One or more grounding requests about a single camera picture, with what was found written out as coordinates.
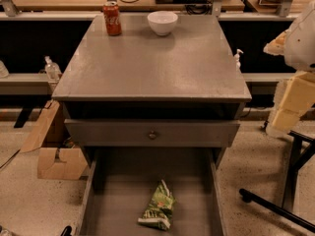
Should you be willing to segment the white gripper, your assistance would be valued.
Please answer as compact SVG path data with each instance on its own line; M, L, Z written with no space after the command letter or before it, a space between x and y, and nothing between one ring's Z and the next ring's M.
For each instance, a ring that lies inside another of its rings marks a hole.
M311 1L293 21L263 48L267 54L284 55L285 63L296 72L276 87L266 133L275 138L288 134L315 104L315 1Z

